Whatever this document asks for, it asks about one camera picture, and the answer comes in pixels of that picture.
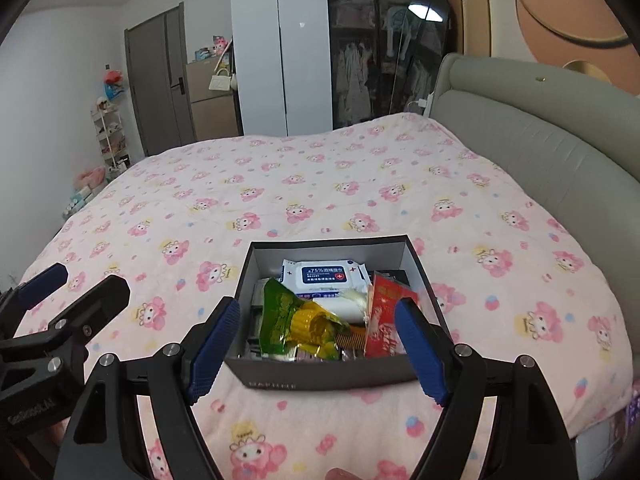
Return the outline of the white shoe rack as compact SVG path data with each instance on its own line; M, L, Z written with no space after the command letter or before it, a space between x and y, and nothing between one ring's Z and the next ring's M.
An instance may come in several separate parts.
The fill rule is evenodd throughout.
M131 165L124 125L117 105L100 96L91 111L91 120L105 164L106 178L114 180Z

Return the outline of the white blue wet wipes pack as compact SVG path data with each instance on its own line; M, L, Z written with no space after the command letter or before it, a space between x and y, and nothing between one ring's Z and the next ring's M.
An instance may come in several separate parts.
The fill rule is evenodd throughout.
M371 280L366 266L354 260L284 260L280 283L299 297L314 299L349 290L364 294Z

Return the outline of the grey padded headboard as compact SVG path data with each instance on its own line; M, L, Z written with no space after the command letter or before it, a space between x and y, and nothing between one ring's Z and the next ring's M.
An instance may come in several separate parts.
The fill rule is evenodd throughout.
M530 354L580 427L630 396L639 329L639 102L537 63L450 54L409 145L410 230L450 330Z

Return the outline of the grey door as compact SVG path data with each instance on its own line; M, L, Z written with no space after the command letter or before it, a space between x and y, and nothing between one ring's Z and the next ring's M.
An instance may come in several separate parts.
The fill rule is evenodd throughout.
M186 81L184 6L124 31L127 77L143 153L195 141Z

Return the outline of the white wardrobe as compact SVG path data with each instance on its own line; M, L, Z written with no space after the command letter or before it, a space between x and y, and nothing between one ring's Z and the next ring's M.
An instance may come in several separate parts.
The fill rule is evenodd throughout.
M243 132L333 129L328 0L230 0Z

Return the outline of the dark grey shoe box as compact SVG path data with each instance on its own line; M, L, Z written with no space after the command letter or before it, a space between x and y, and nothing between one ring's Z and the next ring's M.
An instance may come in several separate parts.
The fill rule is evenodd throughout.
M427 321L449 333L442 308L408 235L299 240L298 242L253 242L248 248L235 299L240 305L240 328L224 362L247 388L285 391L335 391L367 389L411 382L416 374L408 356L356 358L350 361L278 361L250 355L247 338L255 325L252 300L262 278L278 278L282 262L352 260L369 272L400 276L419 295Z

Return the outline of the red envelope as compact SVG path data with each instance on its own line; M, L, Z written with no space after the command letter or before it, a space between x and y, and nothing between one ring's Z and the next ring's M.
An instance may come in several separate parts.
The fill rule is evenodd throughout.
M405 354L396 330L395 308L398 301L410 298L418 301L418 295L408 286L385 274L375 272L368 299L368 324L363 354L367 359Z

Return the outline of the glass door closet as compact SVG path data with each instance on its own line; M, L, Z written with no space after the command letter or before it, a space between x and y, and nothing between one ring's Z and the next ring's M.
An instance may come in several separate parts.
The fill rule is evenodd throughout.
M417 107L454 47L449 0L328 0L336 128Z

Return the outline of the wooden comb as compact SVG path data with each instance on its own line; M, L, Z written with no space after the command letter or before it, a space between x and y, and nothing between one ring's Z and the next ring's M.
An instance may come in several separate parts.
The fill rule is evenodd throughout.
M335 334L337 345L347 350L364 350L367 329L363 326L340 327Z

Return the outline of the pink cartoon print blanket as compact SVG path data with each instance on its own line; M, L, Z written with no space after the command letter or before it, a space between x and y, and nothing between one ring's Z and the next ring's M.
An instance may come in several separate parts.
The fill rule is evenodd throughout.
M631 398L631 348L605 277L499 166L434 120L398 114L297 138L200 142L143 159L68 220L28 268L66 285L28 312L48 322L107 274L130 306L93 339L148 356L231 296L250 242L407 234L454 341L541 365L571 437ZM226 479L408 479L442 412L416 382L355 392L250 390L225 367L194 408Z

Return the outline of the green yellow snack packet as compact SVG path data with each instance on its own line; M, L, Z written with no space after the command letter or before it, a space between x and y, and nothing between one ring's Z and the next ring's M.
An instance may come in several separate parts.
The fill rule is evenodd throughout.
M349 332L349 325L316 302L299 298L274 278L262 289L262 324L258 344L262 354L285 356L292 349L303 350L315 358L340 358L338 334Z

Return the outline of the white cardboard tube roll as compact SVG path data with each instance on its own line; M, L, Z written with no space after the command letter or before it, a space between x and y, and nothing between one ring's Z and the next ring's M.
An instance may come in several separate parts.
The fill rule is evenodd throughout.
M319 297L316 303L345 323L367 324L368 295L356 289L345 289L332 297Z

